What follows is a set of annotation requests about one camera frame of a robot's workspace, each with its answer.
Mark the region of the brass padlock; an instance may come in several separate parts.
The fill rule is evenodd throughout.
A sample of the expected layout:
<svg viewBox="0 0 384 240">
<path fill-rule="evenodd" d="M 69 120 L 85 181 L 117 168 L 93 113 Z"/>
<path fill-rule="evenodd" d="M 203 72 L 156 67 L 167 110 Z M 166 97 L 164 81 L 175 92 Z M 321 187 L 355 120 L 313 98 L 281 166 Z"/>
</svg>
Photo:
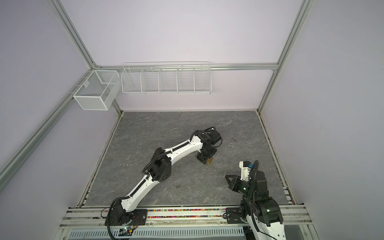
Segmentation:
<svg viewBox="0 0 384 240">
<path fill-rule="evenodd" d="M 213 161 L 213 159 L 214 159 L 213 157 L 207 159 L 206 164 L 209 165 Z"/>
</svg>

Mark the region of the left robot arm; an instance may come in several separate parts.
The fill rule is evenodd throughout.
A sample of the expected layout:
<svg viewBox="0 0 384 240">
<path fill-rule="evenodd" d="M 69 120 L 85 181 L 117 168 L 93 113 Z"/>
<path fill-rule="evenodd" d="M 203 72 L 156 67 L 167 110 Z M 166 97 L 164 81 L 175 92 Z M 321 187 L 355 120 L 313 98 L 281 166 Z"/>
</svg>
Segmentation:
<svg viewBox="0 0 384 240">
<path fill-rule="evenodd" d="M 157 148 L 150 162 L 142 170 L 140 182 L 125 196 L 111 203 L 105 216 L 105 226 L 126 226 L 134 220 L 140 224 L 141 217 L 134 213 L 141 200 L 159 183 L 172 174 L 172 166 L 185 156 L 196 153 L 196 158 L 204 165 L 209 164 L 217 152 L 217 143 L 222 137 L 215 127 L 196 130 L 186 141 L 168 148 Z"/>
</svg>

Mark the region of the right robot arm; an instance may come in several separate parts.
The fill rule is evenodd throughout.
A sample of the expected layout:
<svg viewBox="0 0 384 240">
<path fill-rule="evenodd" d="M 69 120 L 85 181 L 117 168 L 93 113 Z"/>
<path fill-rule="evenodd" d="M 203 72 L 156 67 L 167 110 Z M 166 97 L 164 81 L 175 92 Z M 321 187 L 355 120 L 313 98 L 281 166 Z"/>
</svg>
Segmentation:
<svg viewBox="0 0 384 240">
<path fill-rule="evenodd" d="M 269 196 L 267 179 L 259 161 L 239 162 L 241 175 L 226 175 L 229 189 L 242 195 L 235 208 L 226 208 L 228 224 L 247 223 L 256 240 L 285 240 L 285 226 L 279 204 Z"/>
</svg>

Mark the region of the white mesh box basket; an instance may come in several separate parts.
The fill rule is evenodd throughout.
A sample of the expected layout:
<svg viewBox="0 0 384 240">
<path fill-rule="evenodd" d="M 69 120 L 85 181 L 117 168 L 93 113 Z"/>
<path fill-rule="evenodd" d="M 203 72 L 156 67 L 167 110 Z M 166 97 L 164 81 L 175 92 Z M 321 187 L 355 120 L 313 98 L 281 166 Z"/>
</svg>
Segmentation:
<svg viewBox="0 0 384 240">
<path fill-rule="evenodd" d="M 107 111 L 122 87 L 118 71 L 93 70 L 74 93 L 83 110 Z"/>
</svg>

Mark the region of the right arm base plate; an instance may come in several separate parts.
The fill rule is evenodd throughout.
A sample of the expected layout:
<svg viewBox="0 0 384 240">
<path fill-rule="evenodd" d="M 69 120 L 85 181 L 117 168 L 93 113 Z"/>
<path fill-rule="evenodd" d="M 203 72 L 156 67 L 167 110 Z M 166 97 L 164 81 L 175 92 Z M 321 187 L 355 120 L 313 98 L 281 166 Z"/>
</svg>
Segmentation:
<svg viewBox="0 0 384 240">
<path fill-rule="evenodd" d="M 223 218 L 228 224 L 247 224 L 246 217 L 240 207 L 226 208 L 226 212 L 223 214 Z"/>
</svg>

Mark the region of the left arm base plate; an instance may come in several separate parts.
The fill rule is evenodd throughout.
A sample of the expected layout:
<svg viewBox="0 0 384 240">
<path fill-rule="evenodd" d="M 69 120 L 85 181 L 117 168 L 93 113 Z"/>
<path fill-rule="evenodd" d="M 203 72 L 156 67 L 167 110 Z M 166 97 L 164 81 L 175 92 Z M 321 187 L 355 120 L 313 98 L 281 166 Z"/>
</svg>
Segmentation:
<svg viewBox="0 0 384 240">
<path fill-rule="evenodd" d="M 136 209 L 132 212 L 111 210 L 105 221 L 105 226 L 143 226 L 148 215 L 147 209 Z"/>
</svg>

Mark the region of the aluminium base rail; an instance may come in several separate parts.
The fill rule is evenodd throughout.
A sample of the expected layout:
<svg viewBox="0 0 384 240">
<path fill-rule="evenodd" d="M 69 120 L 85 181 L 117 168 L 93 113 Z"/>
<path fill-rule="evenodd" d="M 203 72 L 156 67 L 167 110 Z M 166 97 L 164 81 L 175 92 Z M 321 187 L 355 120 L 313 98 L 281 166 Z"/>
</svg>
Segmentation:
<svg viewBox="0 0 384 240">
<path fill-rule="evenodd" d="M 213 207 L 144 207 L 142 217 L 149 228 L 160 227 L 223 227 L 228 225 L 223 215 L 227 206 Z M 283 223 L 287 225 L 311 225 L 313 222 L 304 205 L 281 205 Z M 68 209 L 60 229 L 104 228 L 109 208 Z"/>
</svg>

